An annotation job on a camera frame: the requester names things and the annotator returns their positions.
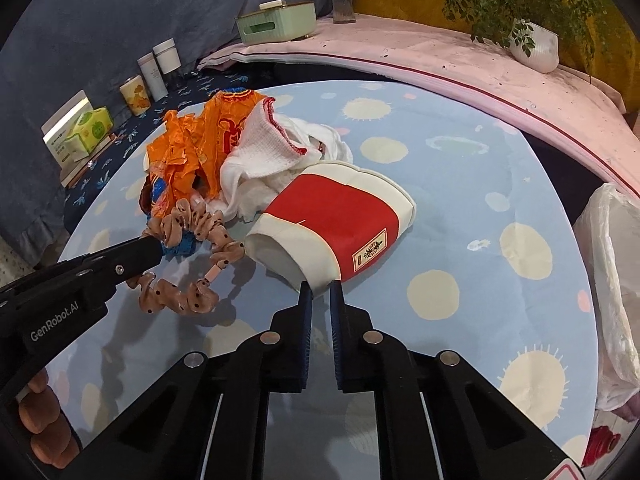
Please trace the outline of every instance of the round table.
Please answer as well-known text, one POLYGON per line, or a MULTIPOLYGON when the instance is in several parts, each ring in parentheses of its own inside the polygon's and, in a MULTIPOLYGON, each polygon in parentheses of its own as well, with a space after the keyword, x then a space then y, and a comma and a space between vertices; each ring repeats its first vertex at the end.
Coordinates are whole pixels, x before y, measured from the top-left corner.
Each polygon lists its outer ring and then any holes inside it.
MULTIPOLYGON (((355 164, 395 180, 417 203, 414 225, 344 284, 347 302, 366 308, 376 328, 411 350, 459 352, 580 462, 596 393, 590 288, 562 205, 522 134, 404 84, 325 81, 261 92, 276 97, 280 113, 335 127, 355 164)), ((111 178, 62 259, 140 234, 144 150, 111 178)), ((238 239, 250 227, 238 222, 230 231, 238 239)), ((184 286, 207 264, 201 248, 155 270, 184 286)), ((212 288, 223 298, 219 307, 185 318, 168 309, 141 312, 139 292, 121 285, 108 316, 50 364, 54 389, 85 443, 183 354, 233 351, 297 300, 249 258, 212 288)), ((372 394, 337 390, 330 334, 328 298, 320 297, 308 387, 271 396, 265 479, 379 477, 372 394)))

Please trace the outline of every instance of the hand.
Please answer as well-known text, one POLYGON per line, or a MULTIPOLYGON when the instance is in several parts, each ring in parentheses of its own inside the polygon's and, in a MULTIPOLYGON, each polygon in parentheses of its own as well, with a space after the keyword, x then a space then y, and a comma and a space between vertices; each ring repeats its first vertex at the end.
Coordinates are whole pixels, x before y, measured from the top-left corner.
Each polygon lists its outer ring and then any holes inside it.
POLYGON ((18 404, 20 420, 33 436, 34 455, 58 469, 64 469, 79 453, 71 427, 60 410, 60 402, 50 386, 46 370, 27 384, 29 393, 18 404))

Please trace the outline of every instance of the white ribbed pot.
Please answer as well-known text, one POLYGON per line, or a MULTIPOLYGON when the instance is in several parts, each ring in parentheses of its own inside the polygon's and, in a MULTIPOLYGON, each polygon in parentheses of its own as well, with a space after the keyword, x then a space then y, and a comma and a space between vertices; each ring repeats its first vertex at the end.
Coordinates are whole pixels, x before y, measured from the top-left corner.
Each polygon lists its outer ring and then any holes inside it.
POLYGON ((531 51, 531 56, 527 56, 521 45, 516 45, 511 38, 509 50, 513 57, 523 65, 547 74, 555 70, 560 59, 558 57, 558 35, 535 23, 528 23, 533 30, 529 31, 530 37, 536 46, 531 51))

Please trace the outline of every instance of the orange plastic bag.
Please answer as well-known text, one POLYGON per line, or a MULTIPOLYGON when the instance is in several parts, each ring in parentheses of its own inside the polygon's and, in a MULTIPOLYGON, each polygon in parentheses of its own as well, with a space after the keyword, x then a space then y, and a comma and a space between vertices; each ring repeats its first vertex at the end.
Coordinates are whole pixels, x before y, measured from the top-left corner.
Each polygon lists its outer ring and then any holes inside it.
POLYGON ((148 145, 149 175, 162 178, 166 189, 153 204, 151 215, 163 218, 181 198, 193 192, 196 176, 205 198, 220 192, 220 167, 238 145, 244 121, 264 96, 253 90, 217 92, 196 117, 178 117, 176 110, 164 115, 166 132, 148 145))

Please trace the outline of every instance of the blue gray fabric backdrop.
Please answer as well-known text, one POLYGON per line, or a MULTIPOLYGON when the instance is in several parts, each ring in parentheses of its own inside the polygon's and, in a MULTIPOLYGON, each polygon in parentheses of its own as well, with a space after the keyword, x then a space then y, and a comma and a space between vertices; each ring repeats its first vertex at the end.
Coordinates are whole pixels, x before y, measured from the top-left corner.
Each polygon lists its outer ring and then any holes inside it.
MULTIPOLYGON (((33 0, 0 51, 0 236, 35 264, 62 231, 64 190, 40 128, 69 98, 84 89, 118 125, 129 117, 118 87, 139 57, 174 38, 191 66, 266 1, 33 0)), ((319 16, 331 11, 314 1, 319 16)))

